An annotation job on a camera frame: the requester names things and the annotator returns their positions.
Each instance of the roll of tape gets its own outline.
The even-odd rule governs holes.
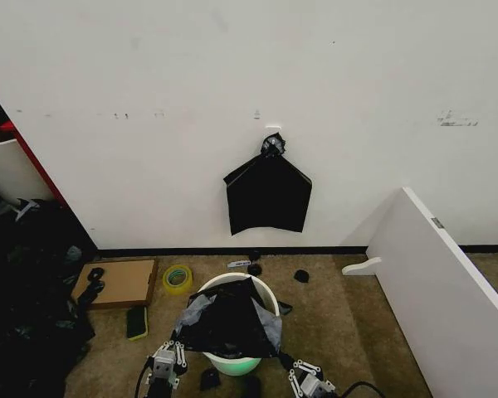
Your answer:
[[[170,294],[183,294],[192,287],[192,271],[186,265],[172,265],[163,274],[163,285]]]

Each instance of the white bucket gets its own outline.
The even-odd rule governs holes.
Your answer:
[[[210,279],[206,282],[199,291],[211,288],[218,284],[225,284],[226,282],[232,282],[234,280],[242,280],[245,278],[252,278],[255,284],[256,291],[262,297],[262,301],[266,306],[268,311],[275,313],[278,317],[280,316],[279,304],[276,301],[275,295],[271,292],[271,289],[263,283],[258,278],[251,276],[249,274],[242,274],[241,272],[231,272],[228,274],[218,275],[216,278]],[[225,359],[217,357],[209,352],[204,352],[205,356],[210,359],[210,362],[218,369],[221,373],[229,376],[241,376],[252,371],[258,363],[260,363],[261,358],[250,358],[244,357],[239,359]]]

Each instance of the wall mark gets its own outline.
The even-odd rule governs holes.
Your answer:
[[[477,120],[454,115],[451,109],[442,112],[441,116],[437,118],[437,122],[442,127],[474,127],[478,125]]]

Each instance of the carpet floor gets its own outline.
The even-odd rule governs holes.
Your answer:
[[[498,255],[469,255],[498,292]],[[89,312],[96,336],[90,352],[66,381],[66,398],[133,397],[136,379],[145,358],[169,338],[175,320],[186,308],[188,296],[240,257],[158,257],[159,272],[148,308],[149,335],[135,342],[125,338],[125,310]],[[365,261],[364,255],[278,255],[259,261],[261,278],[278,300],[293,311],[283,317],[282,349],[323,368],[325,378],[343,392],[357,380],[370,381],[387,397],[430,397],[413,355],[375,277],[347,277],[346,265]],[[169,295],[162,274],[171,265],[187,265],[193,272],[188,294]],[[298,269],[310,274],[310,282],[293,279]],[[243,377],[220,374],[221,385],[199,391],[201,373],[211,366],[201,353],[187,352],[188,372],[174,397],[242,396]],[[262,360],[252,372],[261,380],[262,397],[293,396],[287,374],[276,359]],[[144,396],[146,389],[141,390]],[[360,388],[350,398],[377,395]]]

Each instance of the white wall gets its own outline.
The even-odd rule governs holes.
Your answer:
[[[498,244],[498,0],[0,0],[0,101],[102,249],[367,245],[402,185]],[[231,237],[266,124],[305,231]]]

